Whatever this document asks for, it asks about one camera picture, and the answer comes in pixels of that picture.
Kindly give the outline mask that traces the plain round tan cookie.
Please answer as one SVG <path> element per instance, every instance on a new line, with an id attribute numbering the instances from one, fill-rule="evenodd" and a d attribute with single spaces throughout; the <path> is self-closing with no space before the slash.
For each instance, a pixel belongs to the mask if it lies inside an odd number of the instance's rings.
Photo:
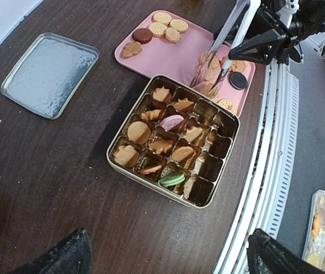
<path id="1" fill-rule="evenodd" d="M 145 144 L 151 136 L 149 126 L 141 121 L 133 122 L 127 129 L 127 137 L 137 144 Z"/>

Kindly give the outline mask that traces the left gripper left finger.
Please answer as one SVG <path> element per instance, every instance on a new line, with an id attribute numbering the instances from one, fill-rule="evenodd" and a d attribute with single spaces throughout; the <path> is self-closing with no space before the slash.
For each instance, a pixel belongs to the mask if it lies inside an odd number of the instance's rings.
<path id="1" fill-rule="evenodd" d="M 46 253 L 11 273 L 90 273 L 92 246 L 88 232 L 78 228 Z"/>

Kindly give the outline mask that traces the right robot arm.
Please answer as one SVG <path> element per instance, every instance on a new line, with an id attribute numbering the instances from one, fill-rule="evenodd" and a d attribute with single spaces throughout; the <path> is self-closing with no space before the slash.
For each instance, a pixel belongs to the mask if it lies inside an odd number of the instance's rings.
<path id="1" fill-rule="evenodd" d="M 296 49 L 307 37 L 325 32 L 325 1 L 299 1 L 299 10 L 288 26 L 278 12 L 284 1 L 263 1 L 258 8 L 243 42 L 233 46 L 229 59 L 269 65 L 273 59 L 288 65 L 299 63 L 302 53 Z"/>

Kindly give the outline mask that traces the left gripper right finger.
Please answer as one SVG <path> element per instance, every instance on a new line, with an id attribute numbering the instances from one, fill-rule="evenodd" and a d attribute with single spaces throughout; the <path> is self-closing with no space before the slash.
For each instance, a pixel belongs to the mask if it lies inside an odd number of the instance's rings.
<path id="1" fill-rule="evenodd" d="M 249 273 L 323 273 L 297 257 L 260 228 L 248 237 Z"/>

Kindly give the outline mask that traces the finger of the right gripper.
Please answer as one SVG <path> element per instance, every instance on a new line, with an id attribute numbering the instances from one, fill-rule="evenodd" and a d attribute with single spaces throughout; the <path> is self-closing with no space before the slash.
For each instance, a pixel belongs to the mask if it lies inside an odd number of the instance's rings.
<path id="1" fill-rule="evenodd" d="M 262 65 L 269 65 L 273 59 L 279 62 L 286 39 L 286 33 L 270 29 L 231 48 L 228 57 L 234 61 L 249 61 Z"/>

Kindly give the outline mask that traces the green round cookie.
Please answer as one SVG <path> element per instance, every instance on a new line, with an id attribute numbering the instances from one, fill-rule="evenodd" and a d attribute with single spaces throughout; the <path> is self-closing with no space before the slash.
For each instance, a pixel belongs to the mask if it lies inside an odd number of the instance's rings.
<path id="1" fill-rule="evenodd" d="M 185 174 L 183 172 L 171 173 L 160 179 L 159 183 L 163 187 L 171 187 L 184 182 Z"/>

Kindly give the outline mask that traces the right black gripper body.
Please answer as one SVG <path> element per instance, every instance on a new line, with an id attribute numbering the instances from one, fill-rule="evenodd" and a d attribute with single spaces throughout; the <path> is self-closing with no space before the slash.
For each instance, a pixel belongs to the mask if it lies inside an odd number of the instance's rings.
<path id="1" fill-rule="evenodd" d="M 259 7 L 253 22 L 255 37 L 259 42 L 256 46 L 257 57 L 255 63 L 269 64 L 273 59 L 278 63 L 289 63 L 292 58 L 301 61 L 300 53 L 293 48 L 298 44 L 303 34 L 303 23 L 295 16 L 290 25 L 286 26 L 270 8 Z"/>

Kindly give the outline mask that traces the pink round cookie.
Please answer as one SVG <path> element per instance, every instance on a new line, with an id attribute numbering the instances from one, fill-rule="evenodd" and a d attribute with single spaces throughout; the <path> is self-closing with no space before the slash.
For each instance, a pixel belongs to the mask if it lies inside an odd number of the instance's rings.
<path id="1" fill-rule="evenodd" d="M 184 121 L 184 117 L 176 114 L 176 115 L 171 115 L 167 116 L 160 122 L 160 126 L 165 130 L 165 131 L 170 131 L 171 129 L 175 128 L 178 126 L 181 122 Z"/>

